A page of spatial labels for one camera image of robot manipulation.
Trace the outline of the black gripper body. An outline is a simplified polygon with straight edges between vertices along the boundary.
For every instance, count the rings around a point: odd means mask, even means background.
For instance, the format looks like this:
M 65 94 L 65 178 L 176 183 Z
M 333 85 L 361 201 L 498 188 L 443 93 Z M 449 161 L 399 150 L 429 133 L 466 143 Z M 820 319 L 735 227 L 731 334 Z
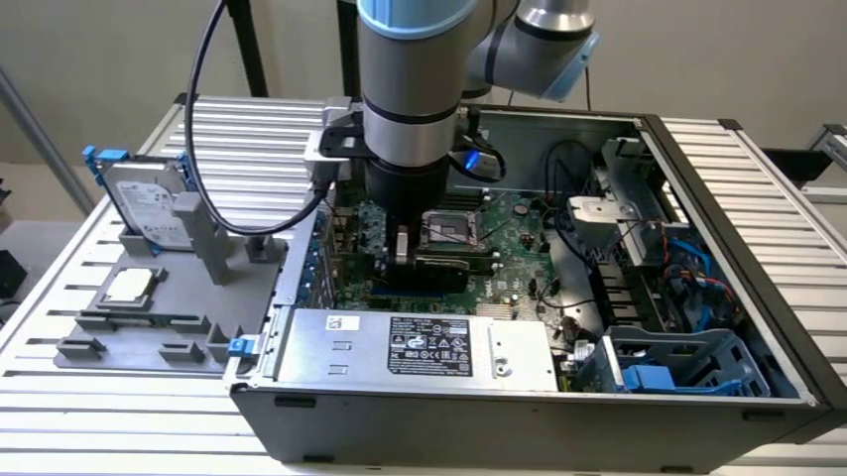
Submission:
M 408 230 L 409 246 L 420 243 L 423 214 L 441 202 L 448 177 L 448 159 L 423 167 L 400 167 L 381 159 L 365 162 L 369 199 L 387 214 L 387 246 L 397 247 L 400 227 Z

